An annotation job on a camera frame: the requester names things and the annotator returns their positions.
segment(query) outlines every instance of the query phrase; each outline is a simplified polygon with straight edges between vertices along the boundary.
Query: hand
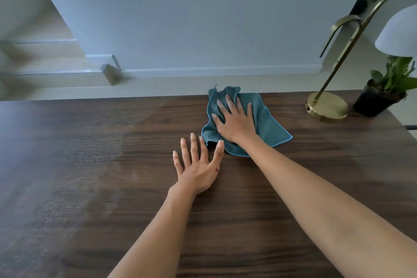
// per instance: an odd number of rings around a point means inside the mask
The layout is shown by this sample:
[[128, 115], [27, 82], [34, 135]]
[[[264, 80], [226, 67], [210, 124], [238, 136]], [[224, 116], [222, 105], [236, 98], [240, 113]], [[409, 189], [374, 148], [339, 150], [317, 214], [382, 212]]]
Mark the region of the hand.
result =
[[184, 161], [182, 167], [178, 153], [174, 151], [174, 166], [177, 169], [177, 185], [184, 186], [190, 190], [194, 196], [206, 191], [216, 180], [220, 169], [220, 162], [224, 153], [224, 142], [220, 140], [217, 143], [214, 157], [211, 162], [208, 161], [208, 150], [202, 137], [200, 139], [201, 157], [199, 158], [199, 147], [197, 137], [191, 133], [191, 159], [188, 153], [187, 142], [181, 139], [181, 153]]
[[239, 98], [236, 98], [236, 101], [237, 107], [234, 105], [232, 99], [230, 99], [230, 96], [228, 94], [226, 95], [226, 102], [229, 110], [231, 111], [231, 113], [229, 113], [222, 102], [217, 100], [218, 108], [226, 120], [225, 124], [223, 124], [220, 118], [214, 113], [211, 116], [213, 117], [217, 131], [226, 140], [232, 143], [237, 143], [241, 146], [243, 141], [248, 137], [251, 138], [256, 136], [256, 131], [255, 125], [253, 124], [252, 104], [249, 102], [248, 115], [246, 116]]

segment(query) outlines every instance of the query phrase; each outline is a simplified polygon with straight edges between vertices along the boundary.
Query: microfiber towel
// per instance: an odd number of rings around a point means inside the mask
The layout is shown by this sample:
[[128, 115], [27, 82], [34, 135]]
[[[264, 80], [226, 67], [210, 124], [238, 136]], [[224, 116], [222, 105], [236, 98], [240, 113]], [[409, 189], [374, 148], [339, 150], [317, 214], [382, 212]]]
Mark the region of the microfiber towel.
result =
[[206, 144], [209, 142], [218, 142], [224, 140], [224, 149], [227, 153], [234, 156], [249, 157], [240, 146], [235, 143], [231, 143], [224, 139], [219, 132], [217, 132], [216, 125], [214, 124], [212, 113], [218, 115], [221, 121], [224, 123], [224, 117], [217, 106], [217, 99], [219, 99], [228, 111], [229, 108], [226, 103], [226, 94], [230, 96], [233, 103], [236, 104], [236, 97], [239, 97], [242, 103], [245, 114], [247, 114], [248, 103], [252, 103], [253, 123], [255, 124], [256, 134], [267, 143], [269, 146], [277, 146], [279, 144], [288, 142], [292, 139], [289, 134], [275, 119], [271, 116], [268, 108], [263, 104], [262, 98], [259, 94], [240, 94], [240, 87], [226, 87], [223, 91], [217, 91], [214, 87], [208, 92], [210, 98], [207, 106], [207, 115], [209, 116], [208, 123], [201, 131], [201, 136], [204, 138]]

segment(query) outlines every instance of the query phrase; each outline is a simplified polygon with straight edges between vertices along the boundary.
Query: right hand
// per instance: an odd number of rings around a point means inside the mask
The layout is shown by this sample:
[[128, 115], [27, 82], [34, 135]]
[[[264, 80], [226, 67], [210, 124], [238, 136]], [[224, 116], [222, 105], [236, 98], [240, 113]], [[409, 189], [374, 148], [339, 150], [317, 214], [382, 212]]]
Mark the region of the right hand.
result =
[[218, 108], [223, 114], [226, 123], [223, 124], [218, 116], [214, 113], [214, 124], [217, 127], [217, 131], [228, 141], [241, 145], [244, 140], [256, 136], [255, 125], [253, 124], [252, 116], [252, 104], [248, 104], [248, 114], [245, 115], [242, 104], [239, 98], [236, 98], [237, 107], [233, 103], [230, 96], [226, 95], [226, 102], [229, 107], [229, 111], [225, 108], [220, 100], [217, 100]]

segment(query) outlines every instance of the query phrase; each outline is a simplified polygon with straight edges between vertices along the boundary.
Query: wooden desk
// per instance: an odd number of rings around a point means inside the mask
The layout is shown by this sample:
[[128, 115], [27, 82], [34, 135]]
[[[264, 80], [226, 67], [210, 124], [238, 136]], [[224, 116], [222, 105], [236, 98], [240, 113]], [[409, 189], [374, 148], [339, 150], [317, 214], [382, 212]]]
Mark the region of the wooden desk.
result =
[[[353, 102], [358, 92], [341, 95]], [[391, 113], [323, 124], [304, 110], [308, 93], [262, 96], [294, 136], [280, 152], [417, 240], [417, 142]], [[107, 276], [175, 183], [172, 151], [201, 132], [207, 102], [0, 103], [0, 276]], [[178, 276], [340, 274], [253, 162], [226, 155], [193, 205]]]

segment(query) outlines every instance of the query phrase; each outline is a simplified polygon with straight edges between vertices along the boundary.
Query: white lamp shade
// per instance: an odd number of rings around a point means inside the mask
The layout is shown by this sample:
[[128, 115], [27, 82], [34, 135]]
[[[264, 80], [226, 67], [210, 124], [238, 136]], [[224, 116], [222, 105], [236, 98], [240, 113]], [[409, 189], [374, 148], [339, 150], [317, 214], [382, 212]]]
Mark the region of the white lamp shade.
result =
[[375, 46], [389, 55], [417, 56], [417, 5], [395, 14], [375, 41]]

